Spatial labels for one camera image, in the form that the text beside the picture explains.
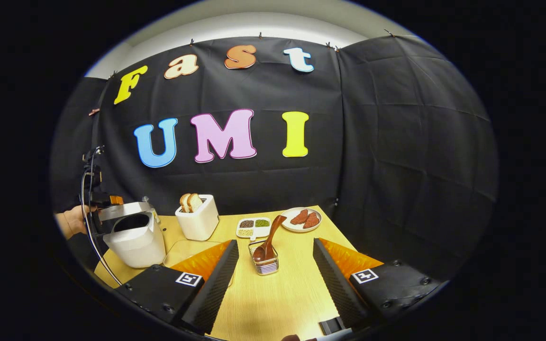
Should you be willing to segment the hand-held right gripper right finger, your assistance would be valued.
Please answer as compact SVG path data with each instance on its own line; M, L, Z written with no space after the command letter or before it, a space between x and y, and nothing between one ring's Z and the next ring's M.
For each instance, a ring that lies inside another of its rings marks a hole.
M313 257L344 327L392 323L444 288L402 260L382 263L324 238L314 239Z

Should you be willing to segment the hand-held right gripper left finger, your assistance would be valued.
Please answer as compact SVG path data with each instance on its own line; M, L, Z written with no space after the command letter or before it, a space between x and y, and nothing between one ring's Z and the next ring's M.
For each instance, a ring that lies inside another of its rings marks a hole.
M117 293L165 324L210 334L239 258L235 239L171 267L152 265Z

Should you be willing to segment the white rice cooker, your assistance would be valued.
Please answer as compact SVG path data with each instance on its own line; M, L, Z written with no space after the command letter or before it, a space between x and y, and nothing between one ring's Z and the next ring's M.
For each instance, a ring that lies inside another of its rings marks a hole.
M164 261L160 224L142 201L104 208L98 212L98 218L105 244L126 265L146 268Z

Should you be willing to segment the brown wooden spoon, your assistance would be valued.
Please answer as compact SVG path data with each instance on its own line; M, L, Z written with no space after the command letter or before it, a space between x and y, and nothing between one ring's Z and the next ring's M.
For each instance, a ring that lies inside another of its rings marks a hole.
M271 225L271 230L267 239L265 240L263 244L258 246L254 250L254 253L252 254L252 260L254 262L265 262L265 261L269 261L273 259L274 257L273 246L272 246L273 236L275 235L275 232L277 231L279 226L281 226L285 220L286 220L286 216L283 216L283 215L278 215L275 218L275 220L273 220Z

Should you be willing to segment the white toaster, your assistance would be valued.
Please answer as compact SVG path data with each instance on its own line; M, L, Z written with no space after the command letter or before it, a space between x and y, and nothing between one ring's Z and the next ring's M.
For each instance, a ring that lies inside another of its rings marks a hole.
M182 212L181 206L175 211L179 225L188 240L206 241L219 223L219 213L214 196L200 195L203 205L196 212Z

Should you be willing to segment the white divided grain dish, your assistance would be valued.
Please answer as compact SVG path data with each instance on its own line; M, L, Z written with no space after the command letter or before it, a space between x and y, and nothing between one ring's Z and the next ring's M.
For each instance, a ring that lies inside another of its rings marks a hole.
M258 238L268 237L271 225L271 220L264 216L241 219L237 223L236 236L256 241Z

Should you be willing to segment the white round plate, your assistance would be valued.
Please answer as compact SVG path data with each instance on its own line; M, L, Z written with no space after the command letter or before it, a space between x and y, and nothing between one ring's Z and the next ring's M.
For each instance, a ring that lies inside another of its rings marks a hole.
M286 220L282 223L282 226L288 229L289 231L296 232L296 233L307 233L317 229L320 223L317 226L312 227L311 229L303 229L304 224L294 225L290 223L290 221L303 209L307 209L309 213L316 212L318 217L320 218L320 223L322 222L323 217L321 213L317 211L316 209L307 208L307 207L293 207L293 208L287 209L286 211L282 213L283 216L286 216Z

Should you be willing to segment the black backdrop cloth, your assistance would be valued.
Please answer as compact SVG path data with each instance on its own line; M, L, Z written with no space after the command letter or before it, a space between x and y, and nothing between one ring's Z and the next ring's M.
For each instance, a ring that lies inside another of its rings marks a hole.
M338 53L230 37L84 78L54 135L52 211L79 204L82 154L96 145L102 190L148 196L162 215L187 192L214 196L220 215L319 206L358 250L440 281L470 257L498 196L478 95L408 36Z

